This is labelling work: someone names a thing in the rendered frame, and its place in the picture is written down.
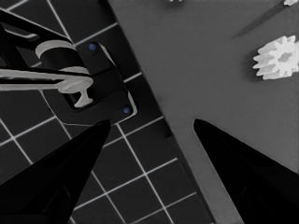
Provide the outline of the small white toothed gear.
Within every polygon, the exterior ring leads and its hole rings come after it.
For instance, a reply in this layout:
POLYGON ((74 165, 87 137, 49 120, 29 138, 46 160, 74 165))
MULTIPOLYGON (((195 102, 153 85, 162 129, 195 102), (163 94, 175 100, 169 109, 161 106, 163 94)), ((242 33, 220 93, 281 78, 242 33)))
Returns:
POLYGON ((263 80, 291 77, 299 72, 299 41, 295 35, 284 35, 258 49, 253 60, 256 76, 263 80))

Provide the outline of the dark robot body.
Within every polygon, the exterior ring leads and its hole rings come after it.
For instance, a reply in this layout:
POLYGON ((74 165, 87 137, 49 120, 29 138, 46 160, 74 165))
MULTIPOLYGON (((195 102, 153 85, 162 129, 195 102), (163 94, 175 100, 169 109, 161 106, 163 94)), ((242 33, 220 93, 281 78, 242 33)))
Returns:
POLYGON ((97 43, 86 64, 64 35, 0 8, 0 91, 43 91, 65 125, 120 123, 137 113, 107 49, 97 43))

